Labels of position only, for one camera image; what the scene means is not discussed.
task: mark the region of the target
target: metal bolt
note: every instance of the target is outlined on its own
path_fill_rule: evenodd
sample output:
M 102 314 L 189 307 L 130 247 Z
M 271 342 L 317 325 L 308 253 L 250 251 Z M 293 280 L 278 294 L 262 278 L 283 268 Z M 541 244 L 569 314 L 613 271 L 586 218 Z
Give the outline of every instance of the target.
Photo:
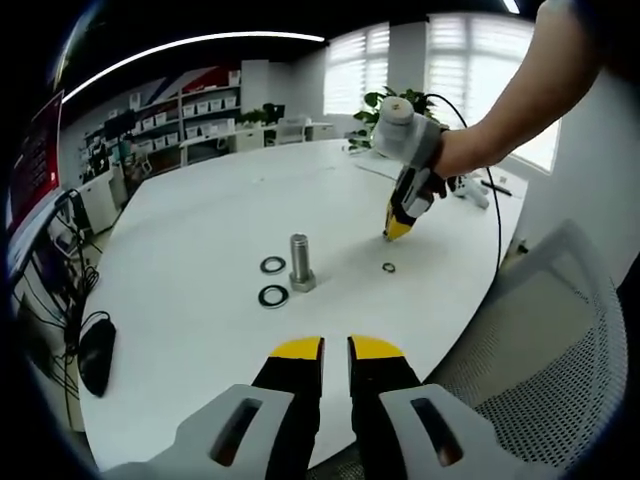
M 309 240 L 302 233 L 291 235 L 291 288 L 296 292 L 309 292 L 316 287 L 316 277 L 309 267 Z

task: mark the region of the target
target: human arm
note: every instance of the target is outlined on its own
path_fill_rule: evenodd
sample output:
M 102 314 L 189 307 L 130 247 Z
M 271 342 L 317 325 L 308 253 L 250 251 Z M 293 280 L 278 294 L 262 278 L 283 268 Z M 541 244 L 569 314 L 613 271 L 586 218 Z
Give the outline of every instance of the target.
M 589 91 L 601 55 L 573 8 L 566 2 L 542 4 L 522 65 L 479 123 L 443 134 L 436 173 L 447 178 L 495 165 Z

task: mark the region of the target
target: round table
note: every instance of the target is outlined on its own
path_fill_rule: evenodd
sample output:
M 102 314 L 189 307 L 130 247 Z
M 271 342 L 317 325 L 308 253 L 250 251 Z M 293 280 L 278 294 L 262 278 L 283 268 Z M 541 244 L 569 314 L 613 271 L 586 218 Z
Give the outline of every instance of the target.
M 388 243 L 381 233 L 394 183 L 386 175 L 400 165 L 372 153 L 349 156 L 345 145 L 232 154 L 142 184 L 113 230 L 85 309 L 107 310 L 117 328 L 105 395 L 80 389 L 101 469 L 169 447 L 186 417 L 229 386 L 250 384 L 269 353 L 290 339 L 325 338 L 310 466 L 355 439 L 350 334 L 395 344 L 421 378 L 446 355 L 494 275 L 493 198 L 487 210 L 452 196 L 438 201 L 408 235 Z M 504 175 L 519 193 L 500 197 L 503 253 L 526 192 L 521 180 Z M 306 294 L 289 289 L 285 306 L 265 309 L 258 303 L 264 286 L 289 287 L 289 237 L 296 232 L 309 238 L 318 286 Z M 260 271 L 271 255 L 287 260 L 283 273 Z M 382 269 L 385 262 L 395 273 Z

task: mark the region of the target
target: metal washer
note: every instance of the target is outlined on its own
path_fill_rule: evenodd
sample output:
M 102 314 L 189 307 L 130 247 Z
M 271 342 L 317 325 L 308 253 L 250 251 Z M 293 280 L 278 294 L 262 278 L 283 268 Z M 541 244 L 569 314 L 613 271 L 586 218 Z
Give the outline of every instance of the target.
M 272 290 L 277 290 L 282 295 L 280 300 L 278 300 L 275 303 L 268 302 L 267 299 L 265 298 L 267 293 L 269 293 Z M 260 305 L 262 305 L 264 308 L 281 307 L 282 305 L 287 303 L 287 300 L 289 300 L 289 292 L 287 291 L 286 288 L 280 285 L 267 285 L 262 290 L 260 290 L 260 293 L 258 294 L 258 302 L 260 302 Z
M 273 270 L 269 270 L 267 268 L 267 265 L 271 262 L 277 262 L 278 266 L 273 269 Z M 271 257 L 267 257 L 265 258 L 261 263 L 260 263 L 260 271 L 262 273 L 266 273 L 267 275 L 275 275 L 276 273 L 280 273 L 281 271 L 284 270 L 284 267 L 287 265 L 287 262 L 284 261 L 284 258 L 282 257 L 278 257 L 278 256 L 271 256 Z

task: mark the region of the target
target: window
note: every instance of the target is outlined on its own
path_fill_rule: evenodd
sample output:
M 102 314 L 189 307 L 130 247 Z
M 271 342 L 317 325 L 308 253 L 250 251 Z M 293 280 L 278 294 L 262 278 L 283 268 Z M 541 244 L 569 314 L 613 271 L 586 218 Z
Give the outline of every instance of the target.
M 376 25 L 331 41 L 324 76 L 324 114 L 353 115 L 364 94 L 387 84 L 389 25 Z
M 453 103 L 469 125 L 489 111 L 518 70 L 533 24 L 486 15 L 434 15 L 429 24 L 425 89 Z M 434 115 L 451 128 L 462 125 L 435 100 Z M 513 155 L 550 173 L 560 121 L 517 148 Z

